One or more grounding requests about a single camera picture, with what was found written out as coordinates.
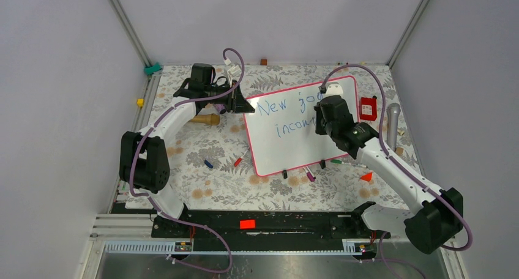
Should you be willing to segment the pink framed whiteboard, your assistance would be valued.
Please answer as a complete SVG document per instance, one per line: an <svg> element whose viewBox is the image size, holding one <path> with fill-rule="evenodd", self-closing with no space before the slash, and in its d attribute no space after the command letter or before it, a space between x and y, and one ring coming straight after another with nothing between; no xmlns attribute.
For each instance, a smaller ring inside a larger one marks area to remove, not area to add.
<svg viewBox="0 0 519 279"><path fill-rule="evenodd" d="M315 132L320 83L254 95L244 115L256 174L268 176L347 155L327 135Z"/></svg>

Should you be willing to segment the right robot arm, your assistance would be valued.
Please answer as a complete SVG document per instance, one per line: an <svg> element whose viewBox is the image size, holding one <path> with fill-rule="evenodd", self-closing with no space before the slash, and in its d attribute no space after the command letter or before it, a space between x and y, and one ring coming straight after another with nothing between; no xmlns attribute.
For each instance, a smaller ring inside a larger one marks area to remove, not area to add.
<svg viewBox="0 0 519 279"><path fill-rule="evenodd" d="M374 230L405 236L419 251L430 254L462 230L472 244L472 234L463 218L463 196L455 188L442 189L401 160L364 122L356 122L346 101L339 95L318 102L316 133L328 136L342 151L360 161L388 184L408 209L383 207L366 202L354 210L352 232L367 237Z"/></svg>

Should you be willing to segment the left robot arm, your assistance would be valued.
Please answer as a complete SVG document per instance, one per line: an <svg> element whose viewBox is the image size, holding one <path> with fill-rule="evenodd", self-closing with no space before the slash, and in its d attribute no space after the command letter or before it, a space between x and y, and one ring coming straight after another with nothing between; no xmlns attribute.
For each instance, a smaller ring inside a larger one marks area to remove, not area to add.
<svg viewBox="0 0 519 279"><path fill-rule="evenodd" d="M229 113L252 113L239 87L243 67L226 61L223 84L217 83L216 70L209 64L193 64L191 74L174 93L171 106L154 122L121 138L119 177L128 183L133 197L144 197L158 215L167 218L166 228L176 237L190 228L182 214L184 203L169 186L170 162L166 141L197 116L208 104L222 105Z"/></svg>

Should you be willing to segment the gold toy microphone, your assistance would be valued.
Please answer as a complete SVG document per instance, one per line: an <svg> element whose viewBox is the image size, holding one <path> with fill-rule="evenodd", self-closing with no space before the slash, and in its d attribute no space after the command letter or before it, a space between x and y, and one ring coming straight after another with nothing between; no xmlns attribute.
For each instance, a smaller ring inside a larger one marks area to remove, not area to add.
<svg viewBox="0 0 519 279"><path fill-rule="evenodd" d="M219 114L199 114L193 117L189 122L197 123L197 124L206 124L210 126L219 125L220 123L220 115Z"/></svg>

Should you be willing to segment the red small box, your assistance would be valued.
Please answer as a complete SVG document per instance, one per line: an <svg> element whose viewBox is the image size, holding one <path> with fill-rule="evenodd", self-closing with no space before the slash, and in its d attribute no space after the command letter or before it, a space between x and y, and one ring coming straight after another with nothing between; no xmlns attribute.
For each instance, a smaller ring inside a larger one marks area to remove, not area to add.
<svg viewBox="0 0 519 279"><path fill-rule="evenodd" d="M362 121L375 121L378 118L377 97L361 97L359 118Z"/></svg>

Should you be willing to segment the red capped marker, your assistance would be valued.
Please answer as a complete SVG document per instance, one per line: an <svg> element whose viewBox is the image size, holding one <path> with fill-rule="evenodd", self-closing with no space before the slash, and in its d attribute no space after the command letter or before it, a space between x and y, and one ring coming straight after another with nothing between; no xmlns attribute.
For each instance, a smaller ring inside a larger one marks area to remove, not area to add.
<svg viewBox="0 0 519 279"><path fill-rule="evenodd" d="M236 159L236 161L233 163L233 166L234 166L234 167L237 167L237 166L238 166L238 165L243 161L243 158L244 158L248 153L249 153L249 150L246 150L245 152L243 152L243 154L242 154L240 157L238 157L238 158Z"/></svg>

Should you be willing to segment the black capped marker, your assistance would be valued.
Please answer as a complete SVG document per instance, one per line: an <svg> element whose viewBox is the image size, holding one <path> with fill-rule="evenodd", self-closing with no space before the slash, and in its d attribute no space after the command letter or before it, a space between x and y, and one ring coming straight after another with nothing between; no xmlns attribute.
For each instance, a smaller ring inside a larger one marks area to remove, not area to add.
<svg viewBox="0 0 519 279"><path fill-rule="evenodd" d="M309 176L315 178L315 175L312 173L311 169L308 166L305 166L304 168Z"/></svg>

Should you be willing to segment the silver toy microphone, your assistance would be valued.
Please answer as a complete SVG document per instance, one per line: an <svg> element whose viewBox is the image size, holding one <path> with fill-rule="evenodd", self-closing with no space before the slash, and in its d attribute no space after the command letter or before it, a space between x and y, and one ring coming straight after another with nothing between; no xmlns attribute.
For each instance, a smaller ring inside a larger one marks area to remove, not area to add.
<svg viewBox="0 0 519 279"><path fill-rule="evenodd" d="M391 103L387 107L386 142L393 151L395 151L397 148L398 119L400 113L401 107L398 103Z"/></svg>

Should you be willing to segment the magenta capped marker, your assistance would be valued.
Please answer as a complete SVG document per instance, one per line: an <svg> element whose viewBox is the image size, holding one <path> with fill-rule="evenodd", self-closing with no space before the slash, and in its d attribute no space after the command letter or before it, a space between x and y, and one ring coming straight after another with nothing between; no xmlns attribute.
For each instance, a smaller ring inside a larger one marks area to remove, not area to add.
<svg viewBox="0 0 519 279"><path fill-rule="evenodd" d="M308 177L310 182L315 182L315 178L314 178L314 176L313 176L313 174L311 172L306 171L305 173L306 173L306 175L307 175L307 177Z"/></svg>

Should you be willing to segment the red triangular block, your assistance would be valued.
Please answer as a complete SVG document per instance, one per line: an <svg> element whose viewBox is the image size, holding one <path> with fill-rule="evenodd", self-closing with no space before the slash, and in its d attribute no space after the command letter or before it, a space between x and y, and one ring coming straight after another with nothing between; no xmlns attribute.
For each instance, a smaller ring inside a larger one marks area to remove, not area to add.
<svg viewBox="0 0 519 279"><path fill-rule="evenodd" d="M365 181L365 182L371 182L372 179L373 179L373 172L369 172L367 174L364 174L359 179L362 180L362 181Z"/></svg>

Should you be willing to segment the teal corner clamp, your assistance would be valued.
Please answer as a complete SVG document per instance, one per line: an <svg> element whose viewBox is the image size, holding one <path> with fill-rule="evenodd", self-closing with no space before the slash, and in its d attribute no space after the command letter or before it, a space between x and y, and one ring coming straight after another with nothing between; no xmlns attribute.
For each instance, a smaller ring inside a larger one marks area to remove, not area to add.
<svg viewBox="0 0 519 279"><path fill-rule="evenodd" d="M158 72L162 69L162 66L157 62L154 65L144 68L144 73L147 76L153 75L155 72Z"/></svg>

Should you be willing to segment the red tape label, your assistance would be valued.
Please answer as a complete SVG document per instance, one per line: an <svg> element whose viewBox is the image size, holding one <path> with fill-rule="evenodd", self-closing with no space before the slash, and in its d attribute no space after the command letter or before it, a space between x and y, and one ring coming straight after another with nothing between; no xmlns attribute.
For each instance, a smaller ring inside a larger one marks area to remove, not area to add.
<svg viewBox="0 0 519 279"><path fill-rule="evenodd" d="M255 229L256 221L254 219L240 220L239 229Z"/></svg>

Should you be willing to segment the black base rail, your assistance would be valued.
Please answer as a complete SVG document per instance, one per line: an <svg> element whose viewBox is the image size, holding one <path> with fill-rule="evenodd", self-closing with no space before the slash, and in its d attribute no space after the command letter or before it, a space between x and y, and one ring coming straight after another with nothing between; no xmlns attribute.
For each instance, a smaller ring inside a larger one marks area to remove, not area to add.
<svg viewBox="0 0 519 279"><path fill-rule="evenodd" d="M314 211L261 211L261 210L195 210L185 207L180 220L188 225L158 217L157 211L124 209L115 206L112 215L121 214L129 218L132 214L142 216L151 224L153 238L191 238L217 241L213 229L229 242L236 237L274 236L276 234L301 234L319 239L378 239L383 230L372 230L365 226L360 217L350 212ZM254 219L255 229L239 229L240 220Z"/></svg>

